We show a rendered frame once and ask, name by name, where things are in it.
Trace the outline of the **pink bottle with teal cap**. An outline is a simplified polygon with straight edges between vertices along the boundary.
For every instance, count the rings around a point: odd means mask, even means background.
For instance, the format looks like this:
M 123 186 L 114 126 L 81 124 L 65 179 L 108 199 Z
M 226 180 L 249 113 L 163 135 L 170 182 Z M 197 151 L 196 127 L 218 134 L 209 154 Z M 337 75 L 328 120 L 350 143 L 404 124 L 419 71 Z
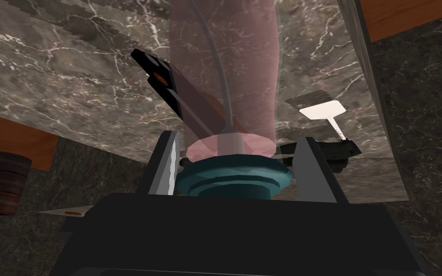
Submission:
M 170 63 L 184 120 L 185 196 L 271 199 L 292 172 L 274 159 L 275 0 L 171 0 Z

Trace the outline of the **dark brown round container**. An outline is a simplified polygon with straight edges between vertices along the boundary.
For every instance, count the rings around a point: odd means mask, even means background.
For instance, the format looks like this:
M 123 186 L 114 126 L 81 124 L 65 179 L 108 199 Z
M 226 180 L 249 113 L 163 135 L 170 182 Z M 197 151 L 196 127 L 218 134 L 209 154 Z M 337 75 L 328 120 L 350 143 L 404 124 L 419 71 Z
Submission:
M 32 161 L 25 156 L 0 151 L 1 215 L 16 215 L 31 164 Z

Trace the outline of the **pale flat knife blade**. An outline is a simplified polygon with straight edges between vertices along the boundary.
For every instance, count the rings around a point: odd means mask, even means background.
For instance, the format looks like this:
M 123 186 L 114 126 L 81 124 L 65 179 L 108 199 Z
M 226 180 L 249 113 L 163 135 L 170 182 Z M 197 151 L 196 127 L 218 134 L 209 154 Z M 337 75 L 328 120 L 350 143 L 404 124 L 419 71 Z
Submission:
M 92 207 L 93 207 L 93 205 L 81 206 L 81 207 L 70 207 L 70 208 L 38 211 L 37 213 L 48 214 L 48 215 L 67 216 L 67 217 L 83 217 L 85 215 L 85 213 L 87 211 L 89 211 Z

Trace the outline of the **black handled knife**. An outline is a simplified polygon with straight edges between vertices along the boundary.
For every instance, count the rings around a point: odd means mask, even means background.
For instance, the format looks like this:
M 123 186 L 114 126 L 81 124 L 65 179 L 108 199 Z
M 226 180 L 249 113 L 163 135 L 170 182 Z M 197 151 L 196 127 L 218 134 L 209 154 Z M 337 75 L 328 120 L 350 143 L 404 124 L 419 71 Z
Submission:
M 134 49 L 131 57 L 147 73 L 147 82 L 183 121 L 188 142 L 222 133 L 224 107 L 216 97 L 200 92 L 166 61 L 139 49 Z

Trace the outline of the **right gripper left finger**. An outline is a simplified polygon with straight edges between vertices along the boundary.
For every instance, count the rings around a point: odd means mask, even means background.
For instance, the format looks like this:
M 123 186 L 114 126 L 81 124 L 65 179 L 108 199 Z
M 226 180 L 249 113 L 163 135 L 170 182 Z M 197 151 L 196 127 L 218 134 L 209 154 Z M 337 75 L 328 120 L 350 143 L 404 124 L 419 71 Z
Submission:
M 136 194 L 172 196 L 174 194 L 178 163 L 178 132 L 166 130 L 158 138 L 136 189 Z

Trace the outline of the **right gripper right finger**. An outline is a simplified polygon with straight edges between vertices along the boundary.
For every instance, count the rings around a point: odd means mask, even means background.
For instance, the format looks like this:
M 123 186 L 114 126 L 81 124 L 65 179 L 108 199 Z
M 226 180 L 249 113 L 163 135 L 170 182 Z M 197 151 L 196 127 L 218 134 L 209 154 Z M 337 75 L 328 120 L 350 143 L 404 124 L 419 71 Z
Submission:
M 300 201 L 349 203 L 314 138 L 298 139 L 293 170 Z

